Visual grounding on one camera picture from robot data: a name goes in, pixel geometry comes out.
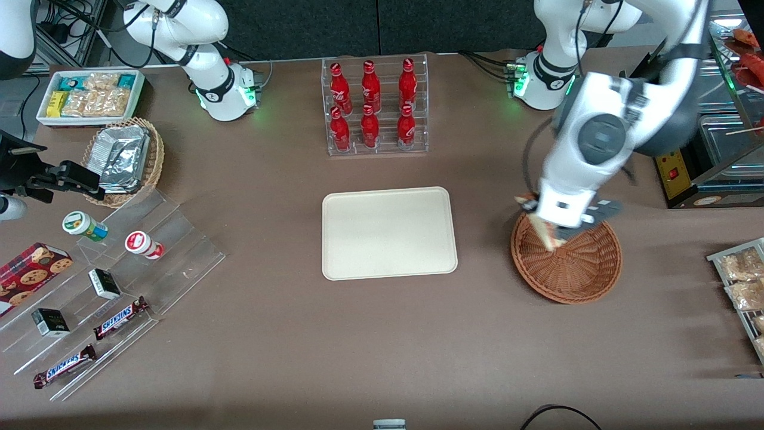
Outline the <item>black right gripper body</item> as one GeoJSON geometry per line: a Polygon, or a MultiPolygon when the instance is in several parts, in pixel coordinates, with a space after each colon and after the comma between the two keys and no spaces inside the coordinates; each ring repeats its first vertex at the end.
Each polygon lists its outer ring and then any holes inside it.
{"type": "Polygon", "coordinates": [[[2,131],[1,136],[1,191],[8,195],[28,196],[28,180],[47,169],[38,153],[48,147],[18,139],[6,131],[2,131]]]}

